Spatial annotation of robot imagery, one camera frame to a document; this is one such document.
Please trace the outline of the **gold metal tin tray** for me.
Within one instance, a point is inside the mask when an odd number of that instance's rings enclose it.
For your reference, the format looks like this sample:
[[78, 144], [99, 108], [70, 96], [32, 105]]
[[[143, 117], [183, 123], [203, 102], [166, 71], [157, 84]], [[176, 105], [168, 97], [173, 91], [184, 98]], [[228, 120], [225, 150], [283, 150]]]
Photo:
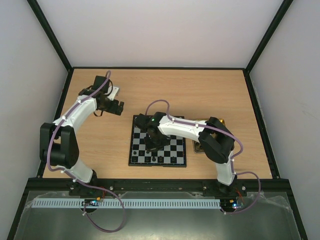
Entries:
[[[223, 126], [226, 126], [225, 120], [224, 120], [223, 118], [219, 118], [218, 120], [222, 123]], [[212, 132], [210, 135], [211, 135], [215, 140], [218, 139], [218, 133]], [[201, 144], [200, 144], [199, 142], [197, 142], [197, 141], [195, 141], [195, 140], [192, 140], [192, 146], [193, 146], [193, 152], [194, 152], [195, 154], [204, 154], [204, 153], [205, 153], [203, 147], [201, 146]]]

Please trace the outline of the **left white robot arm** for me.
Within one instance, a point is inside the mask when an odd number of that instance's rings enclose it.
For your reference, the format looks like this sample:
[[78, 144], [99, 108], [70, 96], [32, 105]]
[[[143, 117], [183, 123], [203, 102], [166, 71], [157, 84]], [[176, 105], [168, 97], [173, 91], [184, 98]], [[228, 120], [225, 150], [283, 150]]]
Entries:
[[97, 177], [96, 172], [80, 159], [76, 133], [90, 115], [100, 111], [120, 116], [124, 102], [115, 97], [120, 88], [110, 80], [111, 71], [97, 75], [94, 83], [81, 90], [74, 104], [52, 123], [40, 127], [40, 160], [49, 171], [67, 174], [74, 182], [89, 184]]

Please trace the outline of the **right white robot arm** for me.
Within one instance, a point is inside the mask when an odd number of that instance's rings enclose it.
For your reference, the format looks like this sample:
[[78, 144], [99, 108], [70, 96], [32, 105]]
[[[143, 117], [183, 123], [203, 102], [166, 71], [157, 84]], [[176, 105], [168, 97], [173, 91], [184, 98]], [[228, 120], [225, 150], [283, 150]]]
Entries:
[[190, 139], [200, 144], [206, 157], [214, 162], [218, 191], [229, 196], [236, 189], [232, 159], [235, 139], [216, 117], [208, 120], [188, 120], [156, 112], [153, 116], [139, 114], [134, 126], [146, 134], [144, 143], [148, 152], [156, 152], [171, 143], [171, 136]]

